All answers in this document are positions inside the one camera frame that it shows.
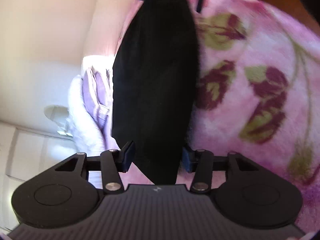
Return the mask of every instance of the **metal pivot screw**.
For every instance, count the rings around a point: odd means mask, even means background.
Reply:
[[[195,184],[193,184],[192,188],[196,191],[205,191],[208,189],[208,184],[204,183],[204,182],[196,182]]]
[[[116,182],[110,182],[110,183],[106,184],[106,189],[110,190],[110,191],[116,191],[120,188],[121,188],[121,185]]]

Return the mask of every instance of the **white fabric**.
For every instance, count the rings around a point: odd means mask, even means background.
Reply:
[[[69,118],[74,142],[88,156],[98,156],[105,151],[102,133],[84,107],[82,78],[77,75],[71,82],[68,95]]]

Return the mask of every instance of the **wall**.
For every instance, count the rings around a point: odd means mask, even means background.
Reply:
[[[96,0],[0,0],[0,120],[55,132],[43,111],[67,106]]]

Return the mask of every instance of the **fleece blanket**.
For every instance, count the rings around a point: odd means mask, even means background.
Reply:
[[[295,184],[296,221],[320,229],[320,39],[289,15],[258,0],[188,0],[200,43],[197,99],[187,134],[193,149],[240,152]],[[136,1],[122,37],[140,8]],[[124,185],[151,183],[133,164]],[[190,186],[182,169],[177,183]],[[212,187],[224,180],[215,172]]]

